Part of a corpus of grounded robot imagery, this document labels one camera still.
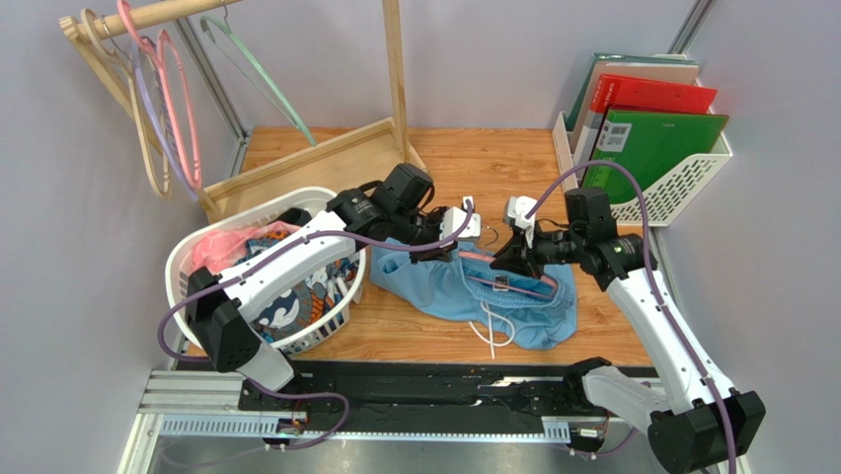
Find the pink plastic hanger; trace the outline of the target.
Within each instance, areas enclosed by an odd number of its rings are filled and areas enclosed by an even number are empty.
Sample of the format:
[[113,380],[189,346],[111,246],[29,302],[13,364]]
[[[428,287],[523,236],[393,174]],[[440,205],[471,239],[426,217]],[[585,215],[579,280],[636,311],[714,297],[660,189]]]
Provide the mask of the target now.
[[[467,251],[459,250],[458,256],[461,259],[483,262],[487,264],[490,264],[494,260],[493,256],[486,252],[484,248],[475,248],[474,250]],[[482,278],[478,276],[468,276],[468,279],[487,285],[492,289],[492,291],[515,292],[541,299],[551,299],[557,293],[558,290],[558,284],[545,276],[541,277],[541,281],[543,281],[551,288],[551,291],[548,294],[533,291],[528,288],[522,288],[511,285],[510,280],[507,276],[494,276],[491,279]]]

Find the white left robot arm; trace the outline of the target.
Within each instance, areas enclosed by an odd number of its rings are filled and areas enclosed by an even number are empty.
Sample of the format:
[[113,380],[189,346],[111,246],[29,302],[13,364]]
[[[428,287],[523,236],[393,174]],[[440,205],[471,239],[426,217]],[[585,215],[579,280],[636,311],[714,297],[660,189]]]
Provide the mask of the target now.
[[260,313],[286,290],[327,264],[351,258],[368,246],[424,259],[443,255],[471,224],[475,205],[424,214],[431,177],[411,164],[396,166],[383,181],[339,192],[307,225],[249,261],[224,273],[206,267],[188,278],[187,296],[174,305],[220,373],[238,372],[277,391],[295,371],[280,350],[252,327]]

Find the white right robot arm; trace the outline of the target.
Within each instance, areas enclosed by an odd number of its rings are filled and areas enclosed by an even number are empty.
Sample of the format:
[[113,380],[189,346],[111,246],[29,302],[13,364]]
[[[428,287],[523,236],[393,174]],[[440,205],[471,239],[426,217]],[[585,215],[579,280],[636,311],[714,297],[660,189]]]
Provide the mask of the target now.
[[512,230],[492,266],[539,278],[551,264],[579,266],[619,307],[653,362],[662,389],[625,375],[601,357],[573,365],[566,384],[583,409],[603,408],[645,435],[668,473],[691,473],[726,463],[737,471],[766,415],[759,395],[742,392],[693,335],[666,293],[647,241],[622,235],[607,194],[579,188],[565,194],[568,225],[544,231],[538,200],[512,197],[503,221]]

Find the light blue shorts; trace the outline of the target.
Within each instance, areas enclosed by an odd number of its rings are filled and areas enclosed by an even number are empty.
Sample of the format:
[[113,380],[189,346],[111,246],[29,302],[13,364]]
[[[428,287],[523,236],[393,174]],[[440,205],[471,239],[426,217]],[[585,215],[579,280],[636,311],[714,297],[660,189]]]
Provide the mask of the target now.
[[548,294],[541,281],[491,268],[491,264],[461,259],[461,244],[451,252],[452,261],[412,264],[407,252],[378,247],[371,251],[370,280],[406,300],[417,310],[451,322],[466,323],[492,350],[511,344],[531,351],[547,351],[577,331],[577,293],[570,266],[551,265],[543,277],[558,284],[551,299],[515,292],[496,292],[468,279],[506,276],[510,284]]

